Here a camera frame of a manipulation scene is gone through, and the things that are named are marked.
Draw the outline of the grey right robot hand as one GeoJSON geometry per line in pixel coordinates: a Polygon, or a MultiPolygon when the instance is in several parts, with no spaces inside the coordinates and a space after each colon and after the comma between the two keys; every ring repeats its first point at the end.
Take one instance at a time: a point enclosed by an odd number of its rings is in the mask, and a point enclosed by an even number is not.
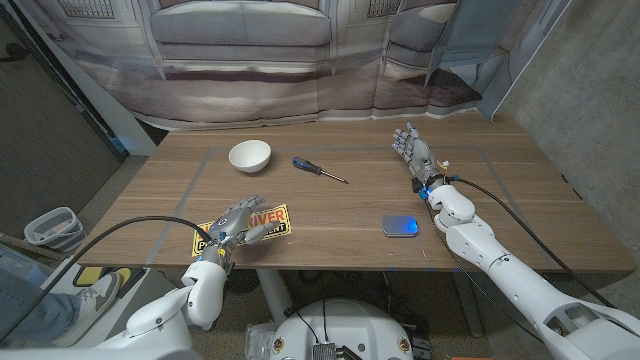
{"type": "Polygon", "coordinates": [[[433,153],[410,121],[406,130],[396,129],[393,138],[392,148],[405,160],[415,178],[427,188],[444,184],[444,175],[440,173],[433,153]]]}

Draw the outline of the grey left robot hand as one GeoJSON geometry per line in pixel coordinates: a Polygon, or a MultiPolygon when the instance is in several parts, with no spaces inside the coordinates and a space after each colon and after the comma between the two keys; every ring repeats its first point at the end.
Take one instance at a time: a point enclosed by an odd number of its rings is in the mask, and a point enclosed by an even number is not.
{"type": "Polygon", "coordinates": [[[280,225],[278,220],[249,228],[253,211],[263,202],[262,197],[253,196],[229,207],[208,231],[212,242],[203,249],[201,259],[225,267],[235,247],[255,245],[276,229],[280,225]]]}

